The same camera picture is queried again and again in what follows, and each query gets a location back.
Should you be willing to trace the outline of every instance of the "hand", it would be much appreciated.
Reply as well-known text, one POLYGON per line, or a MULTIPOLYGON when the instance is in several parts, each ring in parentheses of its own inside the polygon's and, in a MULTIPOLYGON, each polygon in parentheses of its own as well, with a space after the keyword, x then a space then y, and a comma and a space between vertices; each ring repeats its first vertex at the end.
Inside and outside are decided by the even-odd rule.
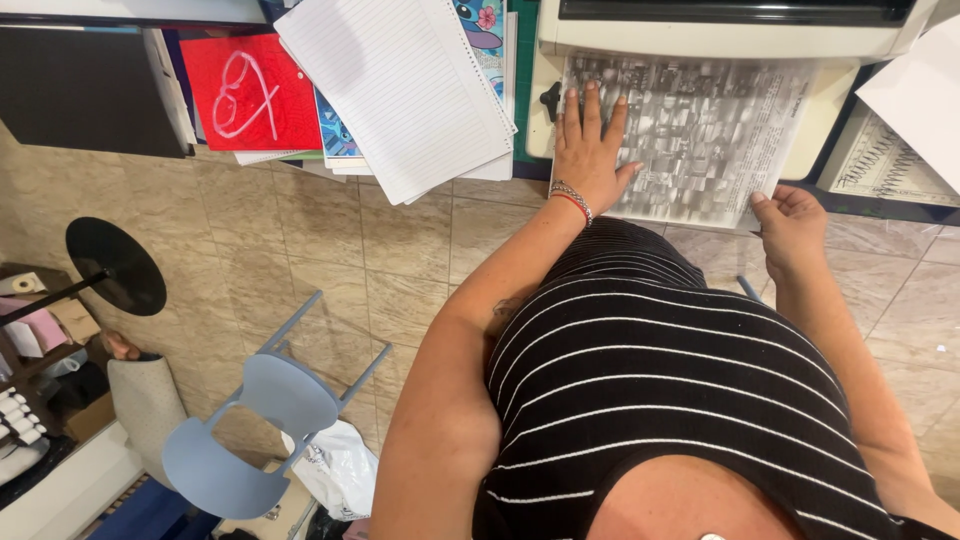
POLYGON ((758 191, 750 202, 760 221, 767 273, 775 283, 811 266, 826 267, 827 212, 809 191, 778 185, 772 200, 758 191))
POLYGON ((566 92, 565 113, 557 117, 557 139, 553 155, 553 177, 570 184, 583 196, 594 216, 610 209, 620 198, 627 182, 641 163, 627 163, 616 169, 616 152, 623 142, 627 119, 627 98, 620 96, 613 106, 607 133, 601 139, 598 84, 587 81, 584 126, 580 127, 580 100, 577 89, 566 92))

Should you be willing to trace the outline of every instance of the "bracelet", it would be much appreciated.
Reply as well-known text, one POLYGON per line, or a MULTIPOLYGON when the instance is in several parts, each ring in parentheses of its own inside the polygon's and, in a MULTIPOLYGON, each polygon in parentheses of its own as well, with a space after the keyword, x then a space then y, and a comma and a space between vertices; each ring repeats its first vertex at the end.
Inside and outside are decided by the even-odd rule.
POLYGON ((553 179, 550 183, 550 196, 560 196, 565 199, 569 199, 571 203, 577 205, 580 208, 580 211, 584 213, 584 217, 587 219, 587 227, 593 225, 593 212, 590 211, 590 206, 587 204, 587 201, 584 200, 584 197, 573 188, 572 185, 564 182, 559 178, 553 179))

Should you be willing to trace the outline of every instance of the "striped shirt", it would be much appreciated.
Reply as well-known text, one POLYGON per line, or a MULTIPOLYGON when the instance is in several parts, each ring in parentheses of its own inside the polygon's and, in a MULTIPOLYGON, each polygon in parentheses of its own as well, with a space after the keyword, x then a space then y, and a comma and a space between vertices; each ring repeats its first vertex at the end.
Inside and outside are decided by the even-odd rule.
POLYGON ((707 289, 625 221, 569 246, 500 336, 487 386, 503 440, 477 540, 583 538, 620 476, 666 454, 735 471, 810 539, 948 538, 883 509, 840 382, 802 332, 707 289))

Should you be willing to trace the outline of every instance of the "pink flower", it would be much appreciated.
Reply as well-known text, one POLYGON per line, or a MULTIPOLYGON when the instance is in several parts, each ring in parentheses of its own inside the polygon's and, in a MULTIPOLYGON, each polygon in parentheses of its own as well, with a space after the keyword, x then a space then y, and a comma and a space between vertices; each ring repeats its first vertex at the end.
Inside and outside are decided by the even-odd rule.
POLYGON ((477 21, 477 24, 480 25, 480 28, 484 30, 489 30, 490 28, 493 28, 494 24, 496 24, 496 14, 493 13, 493 8, 490 6, 480 10, 478 16, 480 17, 480 20, 477 21))

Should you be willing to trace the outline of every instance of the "green cutting mat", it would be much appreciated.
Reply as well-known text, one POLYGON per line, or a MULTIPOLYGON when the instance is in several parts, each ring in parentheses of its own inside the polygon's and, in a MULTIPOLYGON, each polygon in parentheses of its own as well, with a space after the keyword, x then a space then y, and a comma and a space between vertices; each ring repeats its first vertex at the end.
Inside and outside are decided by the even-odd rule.
POLYGON ((534 47, 537 46, 537 13, 540 2, 508 0, 508 10, 516 12, 516 88, 514 92, 514 161, 543 163, 548 160, 527 156, 527 117, 530 113, 530 86, 534 73, 534 47))

